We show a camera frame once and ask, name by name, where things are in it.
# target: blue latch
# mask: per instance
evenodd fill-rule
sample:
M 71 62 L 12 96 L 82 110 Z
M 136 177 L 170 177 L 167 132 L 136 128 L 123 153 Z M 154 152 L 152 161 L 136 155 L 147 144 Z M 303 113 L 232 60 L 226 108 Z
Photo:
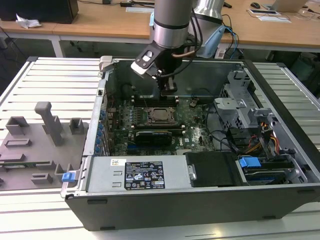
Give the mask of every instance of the blue latch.
M 62 175 L 62 182 L 73 183 L 76 181 L 76 173 L 75 172 L 65 172 Z
M 242 168 L 248 167 L 248 168 L 260 168 L 261 163 L 259 159 L 255 156 L 244 156 L 239 160 L 239 163 Z

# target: laptop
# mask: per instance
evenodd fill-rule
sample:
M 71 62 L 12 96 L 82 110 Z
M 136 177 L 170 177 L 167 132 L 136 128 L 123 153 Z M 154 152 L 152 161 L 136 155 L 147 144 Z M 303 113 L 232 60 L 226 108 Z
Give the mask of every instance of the laptop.
M 298 12 L 308 0 L 276 0 L 274 4 L 263 4 L 266 9 L 277 12 Z

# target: yellow wire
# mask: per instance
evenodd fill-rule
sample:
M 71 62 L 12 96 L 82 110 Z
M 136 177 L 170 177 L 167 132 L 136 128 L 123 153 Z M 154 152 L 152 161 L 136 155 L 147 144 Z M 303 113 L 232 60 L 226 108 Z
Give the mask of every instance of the yellow wire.
M 256 146 L 254 146 L 253 148 L 251 148 L 250 150 L 246 151 L 245 154 L 251 153 L 252 151 L 256 150 L 258 147 L 261 146 L 261 143 L 257 144 Z
M 273 141 L 274 141 L 274 148 L 275 148 L 275 152 L 278 152 L 278 144 L 277 144 L 277 140 L 274 137 L 270 137 Z

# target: power supply label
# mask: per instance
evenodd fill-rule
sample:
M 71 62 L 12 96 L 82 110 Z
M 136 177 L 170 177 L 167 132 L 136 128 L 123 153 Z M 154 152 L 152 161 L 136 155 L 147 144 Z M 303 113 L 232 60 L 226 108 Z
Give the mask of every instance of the power supply label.
M 124 188 L 126 190 L 165 189 L 162 161 L 126 162 Z

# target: blue cable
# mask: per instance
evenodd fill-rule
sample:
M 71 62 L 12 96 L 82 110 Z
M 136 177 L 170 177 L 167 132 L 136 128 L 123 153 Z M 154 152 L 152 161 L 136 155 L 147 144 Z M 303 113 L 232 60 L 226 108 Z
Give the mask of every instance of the blue cable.
M 233 53 L 230 56 L 230 59 L 232 59 L 232 57 L 234 56 L 235 52 L 236 52 L 236 47 L 237 47 L 237 36 L 236 34 L 229 28 L 229 27 L 225 27 L 234 37 L 234 49 L 233 49 Z

